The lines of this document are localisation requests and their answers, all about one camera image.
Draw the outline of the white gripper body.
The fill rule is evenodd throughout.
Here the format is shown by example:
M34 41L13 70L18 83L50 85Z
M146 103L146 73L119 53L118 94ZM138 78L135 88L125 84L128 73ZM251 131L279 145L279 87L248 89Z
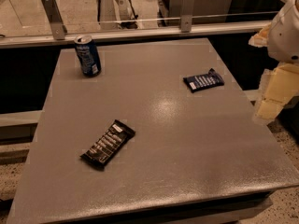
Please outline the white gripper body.
M276 15L268 34L268 55L284 63L299 63L299 18Z

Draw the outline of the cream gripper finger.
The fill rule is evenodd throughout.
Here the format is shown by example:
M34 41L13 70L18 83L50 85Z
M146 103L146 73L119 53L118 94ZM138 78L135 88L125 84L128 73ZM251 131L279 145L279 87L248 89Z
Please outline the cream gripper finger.
M249 39L249 44L256 48L267 47L269 30L270 30L270 26L269 25L265 26L257 34L253 35Z
M256 122L273 121L284 106L299 92L299 64L279 63L274 70L265 69L255 103Z

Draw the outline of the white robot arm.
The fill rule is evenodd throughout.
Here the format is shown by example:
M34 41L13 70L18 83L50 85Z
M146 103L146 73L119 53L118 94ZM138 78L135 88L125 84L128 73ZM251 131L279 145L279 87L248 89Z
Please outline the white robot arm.
M265 69L259 84L253 120L268 124L299 92L299 0L288 0L270 24L249 39L253 47L267 47L278 61Z

